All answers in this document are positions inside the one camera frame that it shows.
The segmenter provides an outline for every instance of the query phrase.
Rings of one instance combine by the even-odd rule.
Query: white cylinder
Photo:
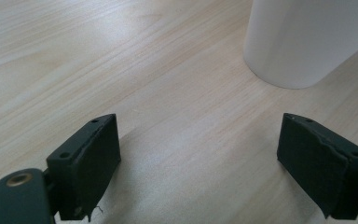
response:
[[[249,68],[301,89],[358,50],[358,0],[254,0],[244,45]]]

